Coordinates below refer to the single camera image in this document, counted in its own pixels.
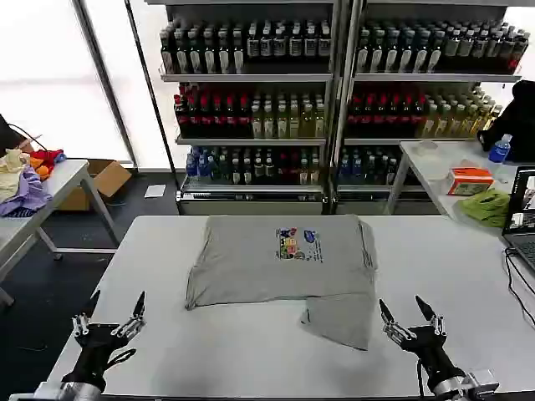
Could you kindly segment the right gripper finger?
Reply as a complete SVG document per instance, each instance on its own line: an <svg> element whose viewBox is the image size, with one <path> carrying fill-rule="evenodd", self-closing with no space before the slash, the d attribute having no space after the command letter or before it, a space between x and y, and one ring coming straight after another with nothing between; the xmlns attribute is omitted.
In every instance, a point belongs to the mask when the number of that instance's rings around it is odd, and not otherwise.
<svg viewBox="0 0 535 401"><path fill-rule="evenodd" d="M437 315L430 304L425 302L421 297L415 295L416 303L425 318L425 320L433 327L434 334L437 336L446 336L443 316Z"/></svg>
<svg viewBox="0 0 535 401"><path fill-rule="evenodd" d="M380 316L383 320L384 327L383 330L386 335L394 343L403 343L404 341L410 341L412 339L412 334L409 330L402 327L393 317L389 308L386 306L385 302L380 299Z"/></svg>

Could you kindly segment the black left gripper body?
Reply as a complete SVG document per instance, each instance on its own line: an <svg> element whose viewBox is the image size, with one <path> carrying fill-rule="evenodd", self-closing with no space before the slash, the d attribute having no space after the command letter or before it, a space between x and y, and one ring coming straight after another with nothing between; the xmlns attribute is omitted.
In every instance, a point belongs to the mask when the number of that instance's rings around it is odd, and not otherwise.
<svg viewBox="0 0 535 401"><path fill-rule="evenodd" d="M62 378L63 383L105 383L104 372L109 368L111 354L125 347L126 337L113 335L118 324L91 323L87 334L76 337L81 347L73 370Z"/></svg>

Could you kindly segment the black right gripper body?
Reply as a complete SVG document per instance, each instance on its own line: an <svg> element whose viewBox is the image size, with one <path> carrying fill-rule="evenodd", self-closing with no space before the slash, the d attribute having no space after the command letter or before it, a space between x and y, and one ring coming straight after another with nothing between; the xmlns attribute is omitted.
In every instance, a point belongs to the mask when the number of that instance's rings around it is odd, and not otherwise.
<svg viewBox="0 0 535 401"><path fill-rule="evenodd" d="M414 353L422 362L429 388L435 388L451 378L465 377L465 372L452 363L443 349L446 336L435 334L431 326L410 327L409 331L415 334L415 338L402 339L400 347Z"/></svg>

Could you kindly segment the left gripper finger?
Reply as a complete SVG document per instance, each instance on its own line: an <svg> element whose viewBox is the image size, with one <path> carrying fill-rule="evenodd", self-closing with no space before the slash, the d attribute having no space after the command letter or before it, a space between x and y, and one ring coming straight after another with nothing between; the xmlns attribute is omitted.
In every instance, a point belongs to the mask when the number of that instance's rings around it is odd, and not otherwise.
<svg viewBox="0 0 535 401"><path fill-rule="evenodd" d="M80 312L71 318L74 338L77 343L87 343L95 334L95 329L97 327L91 322L91 318L97 306L99 296L100 290L97 290L84 304Z"/></svg>
<svg viewBox="0 0 535 401"><path fill-rule="evenodd" d="M145 326L145 291L143 291L136 304L132 316L128 321L111 332L117 338L133 338Z"/></svg>

